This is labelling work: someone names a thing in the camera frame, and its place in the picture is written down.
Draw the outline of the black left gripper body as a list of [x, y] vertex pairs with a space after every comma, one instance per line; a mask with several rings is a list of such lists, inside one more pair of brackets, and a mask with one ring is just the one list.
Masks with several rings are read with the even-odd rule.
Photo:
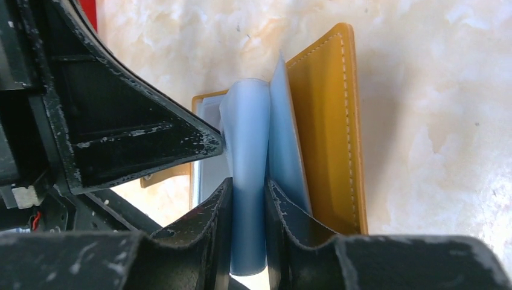
[[1, 1], [1, 231], [78, 230], [80, 200], [54, 188], [32, 47], [19, 1]]

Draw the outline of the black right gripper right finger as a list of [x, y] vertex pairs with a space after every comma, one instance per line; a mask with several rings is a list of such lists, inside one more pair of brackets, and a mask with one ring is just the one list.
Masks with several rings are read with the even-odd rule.
[[510, 289], [493, 252], [469, 236], [345, 236], [266, 181], [272, 289]]

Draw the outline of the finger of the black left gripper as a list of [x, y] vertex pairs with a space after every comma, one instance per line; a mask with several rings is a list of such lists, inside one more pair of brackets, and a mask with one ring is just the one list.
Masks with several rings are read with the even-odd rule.
[[73, 194], [217, 156], [219, 131], [126, 68], [76, 1], [42, 1], [54, 95], [46, 107]]

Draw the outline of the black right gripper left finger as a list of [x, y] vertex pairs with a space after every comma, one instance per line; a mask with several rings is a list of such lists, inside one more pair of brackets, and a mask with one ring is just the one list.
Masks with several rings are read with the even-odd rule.
[[172, 224], [1, 235], [2, 289], [228, 289], [232, 179]]

